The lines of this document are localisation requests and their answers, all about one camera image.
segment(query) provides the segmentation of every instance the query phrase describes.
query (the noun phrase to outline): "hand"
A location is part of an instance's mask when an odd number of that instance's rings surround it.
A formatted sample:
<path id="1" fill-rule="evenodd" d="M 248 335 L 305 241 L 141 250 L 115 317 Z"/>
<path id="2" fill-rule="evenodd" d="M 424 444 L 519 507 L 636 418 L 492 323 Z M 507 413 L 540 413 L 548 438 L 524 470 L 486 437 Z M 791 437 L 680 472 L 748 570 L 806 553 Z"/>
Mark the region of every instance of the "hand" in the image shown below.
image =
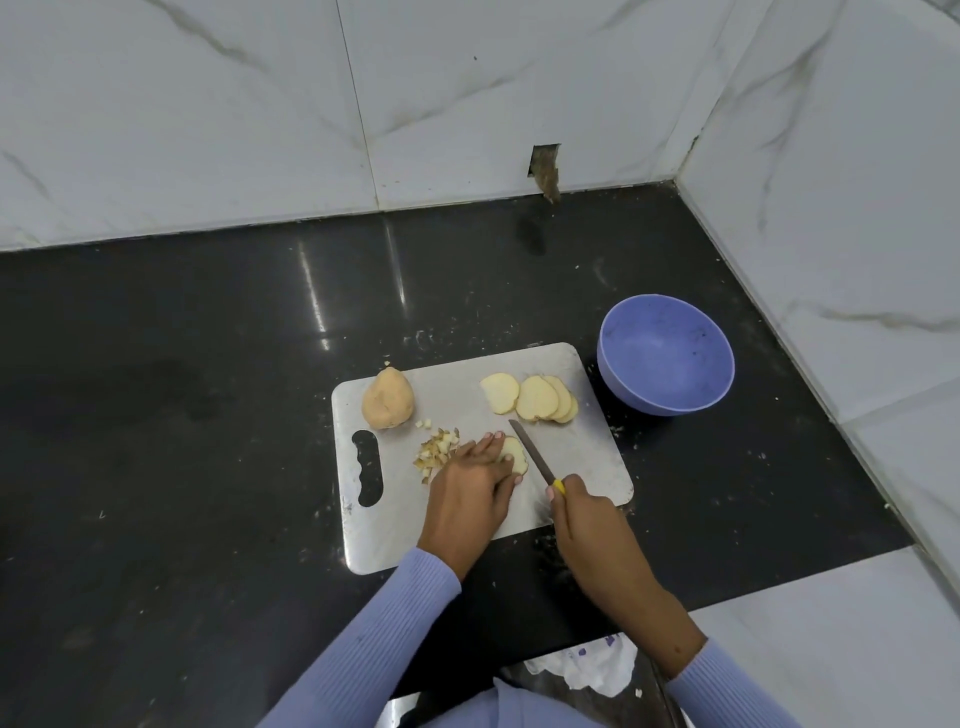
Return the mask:
<path id="1" fill-rule="evenodd" d="M 461 581 L 507 518 L 514 486 L 510 455 L 496 462 L 503 433 L 484 435 L 457 448 L 430 484 L 426 519 L 417 546 L 447 564 Z"/>
<path id="2" fill-rule="evenodd" d="M 592 496 L 579 475 L 564 478 L 566 497 L 547 488 L 557 547 L 573 578 L 604 614 L 676 677 L 707 638 L 683 605 L 654 576 L 626 516 L 607 497 Z"/>

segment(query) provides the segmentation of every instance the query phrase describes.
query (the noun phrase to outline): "left hand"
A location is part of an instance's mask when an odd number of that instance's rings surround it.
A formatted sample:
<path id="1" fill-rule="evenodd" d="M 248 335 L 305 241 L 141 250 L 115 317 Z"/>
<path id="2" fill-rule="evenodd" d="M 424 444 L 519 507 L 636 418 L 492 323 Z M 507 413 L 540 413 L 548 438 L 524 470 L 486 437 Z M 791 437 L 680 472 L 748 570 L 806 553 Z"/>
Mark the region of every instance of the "left hand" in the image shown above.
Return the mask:
<path id="1" fill-rule="evenodd" d="M 509 455 L 496 462 L 501 450 L 502 432 L 464 443 L 430 484 L 417 546 L 447 564 L 461 581 L 507 518 L 514 486 L 523 479 L 514 475 Z"/>

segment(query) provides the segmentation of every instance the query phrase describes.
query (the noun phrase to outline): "right hand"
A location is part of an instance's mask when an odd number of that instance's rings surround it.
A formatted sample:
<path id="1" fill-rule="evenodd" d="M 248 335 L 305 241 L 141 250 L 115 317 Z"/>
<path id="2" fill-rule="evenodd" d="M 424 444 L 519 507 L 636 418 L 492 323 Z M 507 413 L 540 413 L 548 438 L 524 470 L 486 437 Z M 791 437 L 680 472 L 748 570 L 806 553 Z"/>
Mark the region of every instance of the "right hand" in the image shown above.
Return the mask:
<path id="1" fill-rule="evenodd" d="M 557 547 L 590 601 L 627 633 L 660 669 L 680 674 L 707 638 L 647 563 L 626 516 L 608 497 L 592 496 L 579 475 L 564 478 L 566 496 L 547 488 Z"/>

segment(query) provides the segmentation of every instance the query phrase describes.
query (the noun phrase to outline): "cutting board handle hole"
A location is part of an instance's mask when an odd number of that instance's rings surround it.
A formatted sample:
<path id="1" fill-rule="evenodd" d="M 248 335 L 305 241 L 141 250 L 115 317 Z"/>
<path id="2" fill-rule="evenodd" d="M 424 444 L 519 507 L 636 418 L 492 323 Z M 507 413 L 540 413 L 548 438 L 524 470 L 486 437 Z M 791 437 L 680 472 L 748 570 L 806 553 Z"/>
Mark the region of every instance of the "cutting board handle hole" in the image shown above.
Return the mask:
<path id="1" fill-rule="evenodd" d="M 357 447 L 357 462 L 360 463 L 360 497 L 357 502 L 364 508 L 370 508 L 383 497 L 380 448 L 376 443 L 376 435 L 367 429 L 358 429 L 350 439 Z"/>

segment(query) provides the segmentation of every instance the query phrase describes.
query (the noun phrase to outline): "person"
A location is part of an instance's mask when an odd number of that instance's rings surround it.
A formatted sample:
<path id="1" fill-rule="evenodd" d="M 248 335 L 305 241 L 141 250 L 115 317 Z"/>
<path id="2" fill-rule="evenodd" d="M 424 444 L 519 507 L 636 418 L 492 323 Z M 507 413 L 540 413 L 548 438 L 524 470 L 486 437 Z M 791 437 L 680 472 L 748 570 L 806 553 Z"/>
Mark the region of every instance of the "person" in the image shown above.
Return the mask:
<path id="1" fill-rule="evenodd" d="M 346 629 L 260 722 L 260 728 L 374 726 L 434 620 L 507 517 L 521 476 L 497 462 L 503 433 L 452 455 L 430 485 L 417 547 Z M 670 679 L 667 689 L 697 728 L 799 724 L 697 628 L 654 577 L 627 519 L 591 496 L 578 475 L 566 495 L 547 489 L 557 546 L 577 584 Z M 498 680 L 431 725 L 596 725 L 556 700 Z"/>

